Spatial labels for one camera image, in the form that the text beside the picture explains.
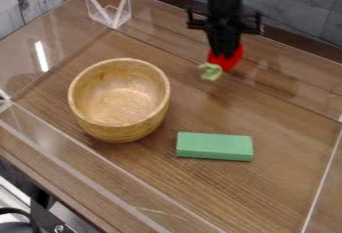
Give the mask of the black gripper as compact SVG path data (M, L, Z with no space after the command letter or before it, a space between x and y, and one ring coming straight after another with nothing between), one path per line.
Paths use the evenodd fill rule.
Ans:
M207 33L208 43L215 56L224 52L225 33L227 33L225 57L231 58L236 52L240 43L240 33L261 35L264 26L259 14L253 15L253 24L248 25L240 18L213 17L204 14L205 19L193 17L193 10L188 8L187 12L187 28L203 30Z

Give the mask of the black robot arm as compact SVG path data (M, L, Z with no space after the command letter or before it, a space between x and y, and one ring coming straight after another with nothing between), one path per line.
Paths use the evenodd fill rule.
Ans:
M244 13L241 0L207 0L204 16L196 19L188 8L187 27L205 33L213 56L229 59L237 52L240 36L263 32L260 13Z

